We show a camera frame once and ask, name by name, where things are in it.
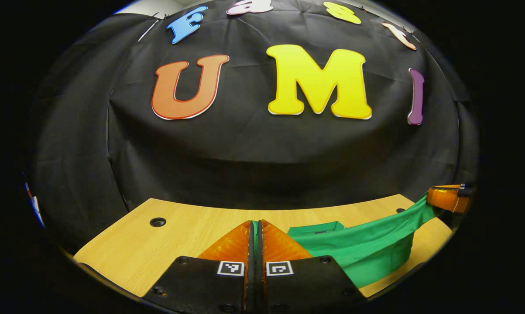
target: letter m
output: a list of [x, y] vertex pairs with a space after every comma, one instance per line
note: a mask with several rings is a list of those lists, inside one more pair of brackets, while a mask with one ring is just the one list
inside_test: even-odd
[[311, 56], [296, 44], [278, 44], [266, 50], [276, 59], [276, 99], [268, 104], [274, 115], [298, 115], [304, 104], [297, 98], [297, 85], [312, 110], [324, 111], [334, 87], [338, 86], [338, 99], [331, 106], [337, 117], [369, 119], [371, 108], [365, 96], [363, 63], [365, 57], [358, 52], [336, 49], [321, 69]]

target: table surface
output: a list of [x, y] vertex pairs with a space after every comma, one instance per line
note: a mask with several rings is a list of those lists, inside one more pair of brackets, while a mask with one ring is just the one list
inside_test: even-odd
[[[291, 210], [249, 210], [202, 207], [149, 199], [93, 238], [75, 255], [122, 288], [144, 296], [179, 256], [197, 257], [216, 240], [246, 220], [265, 219], [284, 232], [290, 227], [339, 221], [345, 227], [396, 214], [413, 202], [402, 195], [333, 207]], [[162, 227], [149, 222], [166, 219]], [[360, 291], [366, 297], [386, 288], [421, 262], [431, 258], [452, 231], [440, 219], [425, 223], [414, 234], [410, 259], [398, 270]]]

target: letter u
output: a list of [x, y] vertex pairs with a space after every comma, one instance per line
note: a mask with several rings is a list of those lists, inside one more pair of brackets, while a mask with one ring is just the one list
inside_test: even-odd
[[206, 111], [214, 102], [218, 91], [220, 68], [229, 61], [227, 55], [212, 55], [200, 58], [202, 66], [200, 85], [195, 97], [187, 101], [175, 98], [177, 82], [181, 71], [189, 65], [186, 61], [173, 62], [157, 69], [156, 87], [152, 96], [152, 109], [161, 119], [190, 119]]

